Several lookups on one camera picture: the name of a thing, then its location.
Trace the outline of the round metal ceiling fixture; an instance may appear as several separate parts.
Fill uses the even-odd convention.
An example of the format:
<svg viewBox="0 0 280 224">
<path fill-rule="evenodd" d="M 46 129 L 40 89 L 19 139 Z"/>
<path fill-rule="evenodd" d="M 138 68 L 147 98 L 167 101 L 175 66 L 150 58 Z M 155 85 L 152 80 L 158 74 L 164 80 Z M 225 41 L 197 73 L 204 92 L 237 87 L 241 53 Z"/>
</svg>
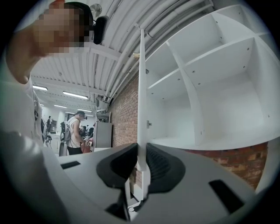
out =
<svg viewBox="0 0 280 224">
<path fill-rule="evenodd" d="M 90 10 L 93 14 L 93 17 L 98 17 L 102 13 L 102 7 L 98 3 L 91 5 Z"/>
</svg>

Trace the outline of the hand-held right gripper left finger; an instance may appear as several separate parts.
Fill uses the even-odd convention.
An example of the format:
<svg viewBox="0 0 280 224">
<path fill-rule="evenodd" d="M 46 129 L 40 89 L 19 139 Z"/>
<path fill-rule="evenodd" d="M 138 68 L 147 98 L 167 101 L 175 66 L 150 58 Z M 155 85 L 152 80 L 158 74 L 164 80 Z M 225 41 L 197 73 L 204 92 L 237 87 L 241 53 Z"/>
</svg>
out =
<svg viewBox="0 0 280 224">
<path fill-rule="evenodd" d="M 79 189 L 99 209 L 130 222 L 126 186 L 137 163 L 137 144 L 58 158 L 62 169 Z"/>
</svg>

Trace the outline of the white cabinet door with glass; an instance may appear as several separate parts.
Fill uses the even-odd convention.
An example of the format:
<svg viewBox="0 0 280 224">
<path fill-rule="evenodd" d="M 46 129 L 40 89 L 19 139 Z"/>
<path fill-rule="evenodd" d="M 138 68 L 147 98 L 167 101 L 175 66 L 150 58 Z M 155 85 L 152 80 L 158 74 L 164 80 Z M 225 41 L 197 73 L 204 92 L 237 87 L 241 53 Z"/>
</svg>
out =
<svg viewBox="0 0 280 224">
<path fill-rule="evenodd" d="M 146 170 L 146 143 L 147 143 L 147 119 L 146 119 L 146 99 L 147 99 L 147 80 L 145 65 L 145 38 L 144 30 L 140 33 L 140 57 L 139 57 L 139 76 L 138 76 L 138 116 L 137 116 L 137 144 L 138 144 L 138 169 Z"/>
</svg>

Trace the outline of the row of white ceiling pipes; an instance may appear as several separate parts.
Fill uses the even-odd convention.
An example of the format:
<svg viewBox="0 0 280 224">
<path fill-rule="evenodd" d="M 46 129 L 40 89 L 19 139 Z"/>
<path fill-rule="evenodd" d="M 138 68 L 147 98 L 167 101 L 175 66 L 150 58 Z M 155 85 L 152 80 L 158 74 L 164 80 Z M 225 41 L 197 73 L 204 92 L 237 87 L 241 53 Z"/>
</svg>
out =
<svg viewBox="0 0 280 224">
<path fill-rule="evenodd" d="M 109 103 L 138 64 L 134 53 L 140 51 L 141 31 L 144 31 L 146 52 L 153 50 L 185 22 L 197 15 L 213 11 L 213 0 L 136 0 L 144 4 L 135 9 L 137 16 L 124 32 L 124 49 L 116 65 L 110 68 L 110 79 L 103 100 Z"/>
</svg>

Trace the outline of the white wall cabinet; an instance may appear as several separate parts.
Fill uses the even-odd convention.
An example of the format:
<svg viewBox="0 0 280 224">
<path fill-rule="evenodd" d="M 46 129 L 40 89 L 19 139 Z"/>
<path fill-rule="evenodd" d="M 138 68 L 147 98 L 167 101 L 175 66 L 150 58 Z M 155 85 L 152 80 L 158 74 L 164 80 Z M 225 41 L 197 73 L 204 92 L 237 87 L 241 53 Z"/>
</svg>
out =
<svg viewBox="0 0 280 224">
<path fill-rule="evenodd" d="M 280 51 L 245 1 L 213 4 L 145 60 L 147 142 L 205 153 L 259 193 L 279 166 Z"/>
</svg>

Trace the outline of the grey metal cabinet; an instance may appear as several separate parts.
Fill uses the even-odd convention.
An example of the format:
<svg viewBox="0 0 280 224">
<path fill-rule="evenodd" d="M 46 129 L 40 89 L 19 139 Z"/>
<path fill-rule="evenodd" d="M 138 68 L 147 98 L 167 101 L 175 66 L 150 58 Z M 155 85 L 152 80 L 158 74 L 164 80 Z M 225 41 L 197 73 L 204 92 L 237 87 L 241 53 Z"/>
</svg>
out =
<svg viewBox="0 0 280 224">
<path fill-rule="evenodd" d="M 97 148 L 112 147 L 112 124 L 108 122 L 96 122 L 94 130 L 94 143 Z"/>
</svg>

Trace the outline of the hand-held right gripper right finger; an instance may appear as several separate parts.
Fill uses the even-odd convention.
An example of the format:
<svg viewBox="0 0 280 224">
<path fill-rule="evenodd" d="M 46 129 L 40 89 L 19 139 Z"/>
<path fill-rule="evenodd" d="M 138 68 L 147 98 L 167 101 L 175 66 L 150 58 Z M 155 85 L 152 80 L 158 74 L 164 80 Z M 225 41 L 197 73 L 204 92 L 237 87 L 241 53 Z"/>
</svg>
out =
<svg viewBox="0 0 280 224">
<path fill-rule="evenodd" d="M 147 144 L 151 180 L 132 224 L 236 224 L 255 197 L 243 179 L 210 158 Z"/>
</svg>

